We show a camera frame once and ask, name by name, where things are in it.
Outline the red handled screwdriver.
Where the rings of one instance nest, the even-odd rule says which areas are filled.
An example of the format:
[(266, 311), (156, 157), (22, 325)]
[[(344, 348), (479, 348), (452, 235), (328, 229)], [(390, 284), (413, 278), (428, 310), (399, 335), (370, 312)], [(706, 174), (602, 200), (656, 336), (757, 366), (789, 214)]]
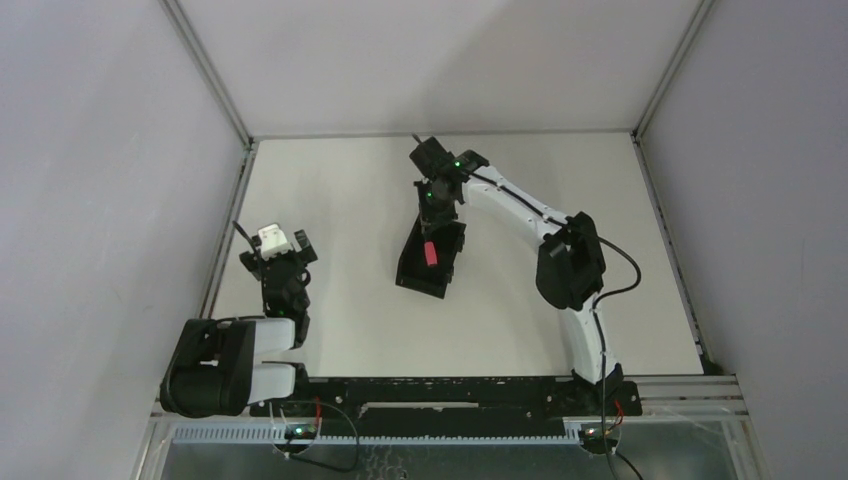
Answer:
[(435, 246), (434, 241), (432, 240), (432, 234), (429, 231), (423, 230), (423, 251), (425, 263), (428, 268), (432, 268), (438, 265), (438, 253), (437, 248)]

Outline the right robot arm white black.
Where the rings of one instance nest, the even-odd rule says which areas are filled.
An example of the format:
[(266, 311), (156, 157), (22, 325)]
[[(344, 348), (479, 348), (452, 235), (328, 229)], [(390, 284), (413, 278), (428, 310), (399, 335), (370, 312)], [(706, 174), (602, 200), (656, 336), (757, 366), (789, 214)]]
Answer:
[(603, 276), (608, 247), (642, 272), (632, 257), (601, 237), (585, 212), (569, 216), (521, 190), (473, 150), (455, 155), (434, 137), (417, 139), (409, 155), (420, 172), (415, 182), (418, 215), (399, 263), (410, 265), (416, 290), (443, 297), (463, 235), (460, 205), (484, 211), (524, 239), (536, 253), (535, 287), (559, 314), (570, 343), (578, 402), (592, 416), (605, 415), (618, 400), (623, 368), (612, 354), (599, 305), (609, 297)]

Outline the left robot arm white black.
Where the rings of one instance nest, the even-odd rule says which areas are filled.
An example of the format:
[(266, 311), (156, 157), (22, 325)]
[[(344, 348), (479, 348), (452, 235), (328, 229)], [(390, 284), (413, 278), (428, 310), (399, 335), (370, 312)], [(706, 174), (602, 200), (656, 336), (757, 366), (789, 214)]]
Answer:
[(260, 284), (262, 314), (188, 320), (160, 384), (159, 403), (185, 418), (238, 416), (273, 400), (290, 417), (311, 407), (311, 388), (297, 380), (300, 366), (266, 355), (296, 350), (311, 319), (309, 264), (317, 254), (305, 231), (288, 237), (278, 224), (260, 228), (240, 254)]

